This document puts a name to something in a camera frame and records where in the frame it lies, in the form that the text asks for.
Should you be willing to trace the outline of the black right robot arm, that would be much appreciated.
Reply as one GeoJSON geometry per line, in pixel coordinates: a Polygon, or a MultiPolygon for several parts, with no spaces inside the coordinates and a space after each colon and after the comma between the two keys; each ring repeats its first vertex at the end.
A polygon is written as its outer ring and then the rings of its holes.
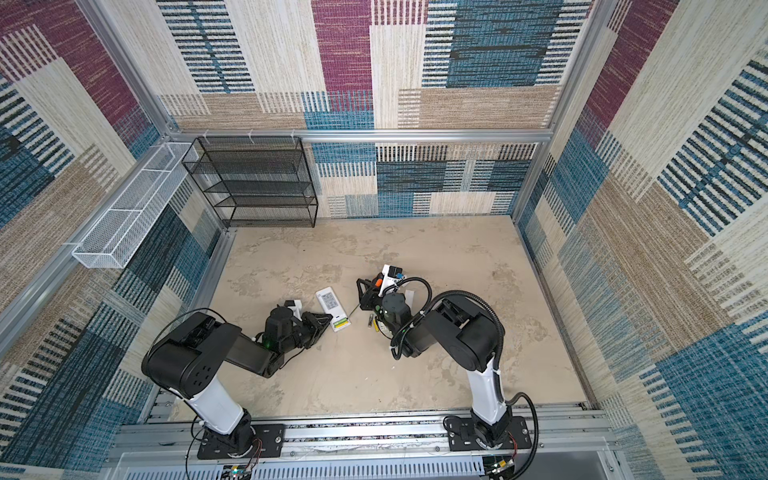
{"type": "Polygon", "coordinates": [[[507,438],[512,414],[499,372],[505,330],[488,303],[464,290],[435,295],[421,277],[390,284],[382,276],[359,279],[356,287],[359,307],[370,311],[374,322],[390,335],[394,360],[416,358],[438,344],[467,372],[478,444],[499,447],[507,438]]]}

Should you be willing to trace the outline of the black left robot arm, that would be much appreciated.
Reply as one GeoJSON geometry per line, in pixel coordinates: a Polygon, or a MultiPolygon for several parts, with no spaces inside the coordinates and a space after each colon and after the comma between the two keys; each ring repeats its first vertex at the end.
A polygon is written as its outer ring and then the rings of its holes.
{"type": "Polygon", "coordinates": [[[210,309],[196,309],[145,354],[141,370],[156,385],[180,397],[209,430],[228,436],[244,424],[246,410],[226,391],[218,372],[229,363],[270,378],[313,347],[332,316],[281,305],[273,308],[264,331],[254,337],[210,309]]]}

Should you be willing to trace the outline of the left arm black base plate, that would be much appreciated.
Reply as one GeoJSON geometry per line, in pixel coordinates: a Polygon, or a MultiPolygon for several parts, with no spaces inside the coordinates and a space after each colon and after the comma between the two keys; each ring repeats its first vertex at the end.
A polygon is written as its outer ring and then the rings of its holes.
{"type": "Polygon", "coordinates": [[[228,434],[203,428],[198,460],[240,460],[278,458],[283,448],[284,424],[256,424],[236,427],[228,434]]]}

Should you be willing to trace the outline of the white remote with grey screen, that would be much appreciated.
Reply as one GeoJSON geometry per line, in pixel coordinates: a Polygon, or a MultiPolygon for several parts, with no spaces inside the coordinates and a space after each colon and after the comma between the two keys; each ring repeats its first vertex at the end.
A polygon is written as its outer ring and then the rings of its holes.
{"type": "Polygon", "coordinates": [[[345,312],[344,308],[340,303],[339,298],[337,297],[337,295],[335,294],[334,290],[331,287],[327,287],[317,291],[316,298],[319,301],[324,313],[331,316],[331,322],[330,322],[331,328],[332,328],[332,323],[335,320],[339,320],[342,318],[349,319],[347,313],[345,312]]]}

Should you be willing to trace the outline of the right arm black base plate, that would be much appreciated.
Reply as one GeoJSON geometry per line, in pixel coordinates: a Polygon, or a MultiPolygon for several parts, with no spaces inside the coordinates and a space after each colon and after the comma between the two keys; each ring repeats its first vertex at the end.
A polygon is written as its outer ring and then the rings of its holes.
{"type": "Polygon", "coordinates": [[[490,425],[473,417],[447,415],[442,420],[449,449],[455,451],[531,449],[533,430],[522,416],[506,415],[490,425]]]}

